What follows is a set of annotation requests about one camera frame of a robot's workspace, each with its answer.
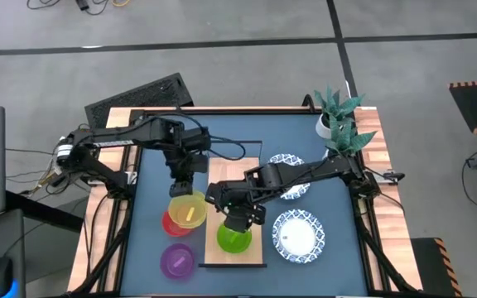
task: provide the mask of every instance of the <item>red cup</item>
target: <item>red cup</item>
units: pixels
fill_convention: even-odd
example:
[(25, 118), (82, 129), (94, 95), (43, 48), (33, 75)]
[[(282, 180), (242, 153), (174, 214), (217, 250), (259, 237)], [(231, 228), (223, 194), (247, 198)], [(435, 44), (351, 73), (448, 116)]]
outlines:
[(168, 211), (165, 211), (163, 213), (163, 218), (161, 219), (161, 225), (163, 226), (163, 229), (165, 230), (165, 232), (172, 237), (185, 236), (188, 233), (190, 233), (190, 231), (192, 231), (192, 229), (190, 228), (182, 228), (178, 226), (175, 222), (173, 222)]

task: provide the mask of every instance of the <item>plate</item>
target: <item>plate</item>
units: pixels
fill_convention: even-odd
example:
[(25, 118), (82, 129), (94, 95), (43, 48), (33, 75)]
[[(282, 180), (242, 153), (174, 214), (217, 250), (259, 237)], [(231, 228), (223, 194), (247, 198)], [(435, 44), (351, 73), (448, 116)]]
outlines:
[(306, 264), (316, 260), (325, 246), (325, 232), (310, 212), (292, 209), (279, 215), (272, 228), (273, 245), (290, 262)]
[[(268, 162), (284, 162), (290, 166), (299, 166), (305, 163), (301, 158), (293, 154), (277, 154), (276, 156), (272, 156)], [(310, 183), (294, 185), (286, 193), (281, 195), (281, 199), (297, 199), (305, 194), (309, 187), (311, 187)]]

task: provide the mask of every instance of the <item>computer mouse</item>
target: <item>computer mouse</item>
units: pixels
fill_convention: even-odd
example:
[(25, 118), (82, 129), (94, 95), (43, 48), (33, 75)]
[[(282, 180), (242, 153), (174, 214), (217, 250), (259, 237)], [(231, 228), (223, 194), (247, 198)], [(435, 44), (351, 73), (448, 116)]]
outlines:
[(5, 296), (12, 286), (12, 260), (0, 257), (0, 297)]

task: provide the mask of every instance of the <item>purple cup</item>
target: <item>purple cup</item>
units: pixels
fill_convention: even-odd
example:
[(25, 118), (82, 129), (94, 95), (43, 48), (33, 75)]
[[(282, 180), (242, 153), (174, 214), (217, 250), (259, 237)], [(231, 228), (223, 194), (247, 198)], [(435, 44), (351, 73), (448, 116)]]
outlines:
[(182, 243), (172, 244), (161, 255), (160, 268), (166, 277), (180, 279), (188, 277), (195, 267), (195, 255)]

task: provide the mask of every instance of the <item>potted plant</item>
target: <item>potted plant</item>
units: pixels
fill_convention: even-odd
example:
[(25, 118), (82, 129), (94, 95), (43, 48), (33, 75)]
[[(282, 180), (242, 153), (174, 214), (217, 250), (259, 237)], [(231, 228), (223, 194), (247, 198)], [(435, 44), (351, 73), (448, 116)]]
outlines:
[(356, 127), (351, 125), (344, 125), (340, 129), (340, 124), (336, 118), (330, 118), (330, 133), (331, 139), (325, 140), (325, 145), (328, 150), (324, 155), (331, 156), (340, 154), (342, 156), (354, 156), (356, 152), (362, 150), (371, 140), (377, 132), (367, 132), (357, 135)]
[(332, 94), (332, 89), (327, 87), (327, 100), (324, 100), (321, 93), (314, 90), (314, 96), (316, 100), (321, 103), (321, 115), (316, 123), (316, 132), (320, 137), (329, 139), (330, 136), (330, 118), (336, 118), (338, 124), (341, 127), (352, 123), (352, 118), (346, 117), (354, 111), (356, 107), (362, 103), (363, 96), (357, 96), (350, 99), (346, 99), (340, 104), (340, 91), (336, 91)]

